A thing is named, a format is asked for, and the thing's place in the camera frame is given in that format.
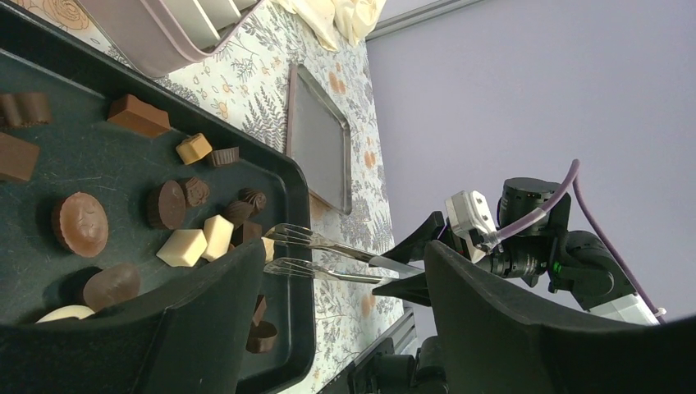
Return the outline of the metal serving tongs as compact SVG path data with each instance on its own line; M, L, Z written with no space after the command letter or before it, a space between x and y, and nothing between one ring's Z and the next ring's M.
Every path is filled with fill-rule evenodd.
M422 268L343 245L306 227L289 223L272 227L264 239L276 246L311 250L315 254L312 261L299 257L276 257L265 264L264 271L269 274L386 285L424 272Z

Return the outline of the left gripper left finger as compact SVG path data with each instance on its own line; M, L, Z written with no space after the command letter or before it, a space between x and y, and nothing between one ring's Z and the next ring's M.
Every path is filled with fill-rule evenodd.
M265 258L251 241L88 318L2 326L2 392L235 392Z

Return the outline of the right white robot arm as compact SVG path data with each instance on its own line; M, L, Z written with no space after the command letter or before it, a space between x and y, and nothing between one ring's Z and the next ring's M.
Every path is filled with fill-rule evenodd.
M405 277L419 275L412 262L424 259L429 241L441 241L484 271L504 279L519 278L534 287L548 275L551 293L568 291L592 315L627 323L656 325L636 284L599 231L568 231L572 198L563 194L537 222L489 249L483 234L495 232L542 207L561 188L557 182L529 177L505 180L497 209L483 195L460 192L446 201L446 213L435 211L411 235L383 254Z

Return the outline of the black plastic tray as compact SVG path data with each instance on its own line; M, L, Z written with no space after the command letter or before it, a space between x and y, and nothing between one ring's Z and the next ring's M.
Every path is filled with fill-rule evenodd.
M1 90L48 96L53 120L14 130L39 147L26 183L1 185L1 328L35 324L67 305L95 313L133 300L191 271L156 257L169 232L146 218L149 193L165 181L196 176L211 190L184 225L196 228L245 187L268 198L255 221L309 224L309 191L288 157L183 98L150 90L144 78L13 3L1 5ZM202 133L213 151L185 165L176 146ZM52 211L76 192L95 197L108 217L108 242L93 258L66 250ZM237 389L281 385L310 343L309 279L263 273Z

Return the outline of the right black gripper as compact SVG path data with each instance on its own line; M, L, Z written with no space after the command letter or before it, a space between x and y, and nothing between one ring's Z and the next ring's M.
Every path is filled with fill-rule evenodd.
M493 250L482 252L467 247L468 241L456 236L450 221L441 211L433 211L426 220L398 245L382 257L408 264L424 258L427 243L438 240L463 255L477 267L504 279L519 278L529 286L538 284L550 265L550 236L516 234L499 243ZM401 299L411 304L431 306L425 273L405 278L390 278L372 289L374 296Z

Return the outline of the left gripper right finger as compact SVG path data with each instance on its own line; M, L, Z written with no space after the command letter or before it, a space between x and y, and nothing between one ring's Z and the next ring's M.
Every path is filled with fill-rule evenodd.
M692 393L695 320L638 325L570 309L439 241L424 257L453 393Z

